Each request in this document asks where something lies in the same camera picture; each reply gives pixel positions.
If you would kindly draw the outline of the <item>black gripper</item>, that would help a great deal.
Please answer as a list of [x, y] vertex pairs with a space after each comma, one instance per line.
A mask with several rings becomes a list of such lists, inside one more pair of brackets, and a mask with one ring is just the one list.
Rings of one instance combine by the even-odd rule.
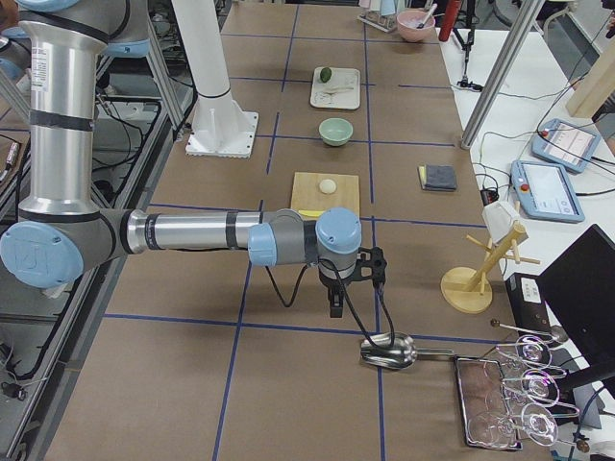
[[333, 254], [333, 260], [319, 259], [319, 279], [328, 289], [331, 318], [343, 317], [344, 295], [346, 288], [353, 282], [370, 280], [375, 290], [382, 290], [386, 282], [387, 262], [380, 247], [359, 247], [354, 263], [348, 256]]

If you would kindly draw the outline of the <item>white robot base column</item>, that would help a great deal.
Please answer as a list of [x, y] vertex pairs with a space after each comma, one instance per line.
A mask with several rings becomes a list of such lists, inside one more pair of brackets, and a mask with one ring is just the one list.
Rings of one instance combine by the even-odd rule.
[[186, 152], [192, 156], [248, 158], [258, 114], [233, 97], [212, 1], [172, 3], [197, 92]]

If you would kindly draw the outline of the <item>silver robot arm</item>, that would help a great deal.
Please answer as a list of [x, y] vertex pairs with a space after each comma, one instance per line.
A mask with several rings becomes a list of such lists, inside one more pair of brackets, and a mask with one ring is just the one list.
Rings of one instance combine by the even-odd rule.
[[1, 258], [20, 281], [50, 289], [124, 255], [147, 250], [244, 251], [270, 268], [314, 266], [332, 317], [351, 303], [354, 281], [377, 293], [386, 263], [361, 244], [361, 224], [335, 207], [314, 221], [276, 212], [149, 214], [101, 208], [90, 197], [97, 61], [143, 57], [150, 48], [143, 1], [23, 1], [20, 27], [32, 44], [31, 189], [1, 238]]

